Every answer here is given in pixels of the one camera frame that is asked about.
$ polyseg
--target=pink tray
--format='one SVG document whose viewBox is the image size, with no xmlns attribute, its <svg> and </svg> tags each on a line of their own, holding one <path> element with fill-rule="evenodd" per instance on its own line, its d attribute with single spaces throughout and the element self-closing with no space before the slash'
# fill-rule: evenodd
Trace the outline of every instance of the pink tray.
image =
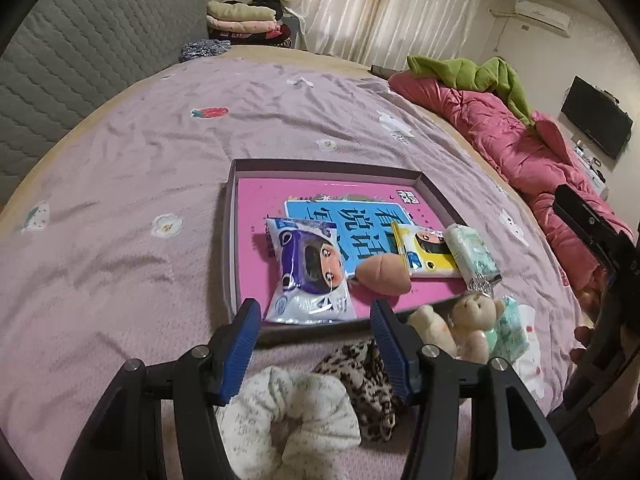
<svg viewBox="0 0 640 480">
<path fill-rule="evenodd" d="M 398 191 L 409 191 L 419 204 L 403 203 Z M 291 196 L 332 198 L 358 196 L 358 200 L 379 199 L 396 202 L 412 216 L 418 225 L 442 230 L 444 225 L 410 186 L 375 184 L 372 182 L 339 182 L 336 180 L 303 180 L 300 178 L 245 177 L 238 181 L 238 276 L 241 298 L 255 298 L 266 314 L 280 277 L 278 264 L 269 254 L 265 232 L 265 216 L 285 216 L 284 203 Z M 388 298 L 395 310 L 415 308 L 450 298 L 466 289 L 459 279 L 413 281 L 412 290 L 400 298 Z M 350 286 L 353 306 L 358 317 L 369 317 L 369 307 L 379 296 L 363 286 Z"/>
<path fill-rule="evenodd" d="M 410 191 L 418 204 L 404 203 L 398 191 Z M 443 229 L 465 221 L 421 172 L 366 164 L 316 160 L 239 159 L 233 161 L 226 189 L 223 243 L 223 294 L 229 320 L 242 300 L 255 298 L 266 313 L 278 283 L 276 259 L 270 255 L 266 237 L 266 216 L 283 216 L 284 203 L 292 197 L 317 195 L 332 198 L 363 196 L 402 205 L 419 225 Z M 388 298 L 400 317 L 415 307 L 434 304 L 451 306 L 466 291 L 462 279 L 413 282 L 412 291 L 400 298 Z M 377 297 L 359 285 L 350 286 L 357 320 L 321 325 L 265 323 L 258 342 L 282 344 L 306 340 L 333 332 L 369 327 L 369 307 Z"/>
</svg>

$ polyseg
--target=orange makeup sponge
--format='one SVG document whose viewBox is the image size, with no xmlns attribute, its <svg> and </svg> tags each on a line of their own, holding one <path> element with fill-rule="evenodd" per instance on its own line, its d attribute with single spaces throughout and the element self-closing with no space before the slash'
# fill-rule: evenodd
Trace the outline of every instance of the orange makeup sponge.
<svg viewBox="0 0 640 480">
<path fill-rule="evenodd" d="M 411 278 L 399 254 L 370 256 L 356 267 L 356 278 L 369 290 L 383 296 L 400 296 L 411 290 Z"/>
</svg>

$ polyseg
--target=pink comforter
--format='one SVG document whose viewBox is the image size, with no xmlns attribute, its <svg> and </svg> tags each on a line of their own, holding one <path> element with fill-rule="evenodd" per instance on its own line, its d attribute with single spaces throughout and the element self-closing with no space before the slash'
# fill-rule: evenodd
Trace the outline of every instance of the pink comforter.
<svg viewBox="0 0 640 480">
<path fill-rule="evenodd" d="M 598 289 L 598 261 L 554 213 L 556 187 L 569 184 L 616 231 L 633 239 L 629 227 L 591 187 L 580 162 L 553 120 L 534 111 L 536 129 L 527 129 L 490 93 L 455 90 L 433 78 L 395 74 L 391 88 L 414 104 L 446 118 L 527 202 L 574 290 Z"/>
</svg>

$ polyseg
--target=bed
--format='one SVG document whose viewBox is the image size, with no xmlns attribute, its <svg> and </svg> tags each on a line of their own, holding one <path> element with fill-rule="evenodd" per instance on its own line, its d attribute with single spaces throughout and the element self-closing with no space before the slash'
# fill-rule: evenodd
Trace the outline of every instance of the bed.
<svg viewBox="0 0 640 480">
<path fill-rule="evenodd" d="M 313 86 L 290 84 L 305 78 Z M 215 120 L 192 110 L 226 107 Z M 377 110 L 415 137 L 393 137 Z M 320 149 L 332 139 L 336 149 Z M 235 46 L 172 66 L 97 109 L 36 165 L 0 214 L 0 426 L 36 480 L 58 478 L 93 406 L 131 357 L 172 360 L 223 322 L 219 241 L 234 158 L 306 158 L 424 171 L 477 228 L 502 269 L 498 295 L 535 309 L 544 413 L 572 371 L 580 309 L 530 209 L 442 118 L 391 92 L 349 61 L 297 50 Z M 23 230 L 45 204 L 41 230 Z M 524 242 L 498 220 L 520 227 Z M 172 238 L 154 218 L 184 220 Z M 310 371 L 340 340 L 254 352 L 247 375 L 279 365 Z M 468 450 L 460 414 L 456 475 Z M 180 478 L 166 411 L 169 478 Z M 351 479 L 399 478 L 411 416 L 393 439 L 343 452 Z"/>
</svg>

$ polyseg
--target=cartoon character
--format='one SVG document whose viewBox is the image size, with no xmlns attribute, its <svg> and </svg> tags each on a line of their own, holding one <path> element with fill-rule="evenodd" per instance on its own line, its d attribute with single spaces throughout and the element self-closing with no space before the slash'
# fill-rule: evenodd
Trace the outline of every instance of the cartoon character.
<svg viewBox="0 0 640 480">
<path fill-rule="evenodd" d="M 521 229 L 516 222 L 509 216 L 504 209 L 500 211 L 500 222 L 504 225 L 510 232 L 513 234 L 519 241 L 521 241 L 525 246 L 529 247 L 529 243 L 526 241 L 524 237 L 524 231 Z"/>
<path fill-rule="evenodd" d="M 415 239 L 426 253 L 451 254 L 442 234 L 438 234 L 436 231 L 418 231 L 415 234 Z"/>
<path fill-rule="evenodd" d="M 306 231 L 280 232 L 282 289 L 299 287 L 309 294 L 328 294 L 344 280 L 340 251 L 326 238 Z"/>
</svg>

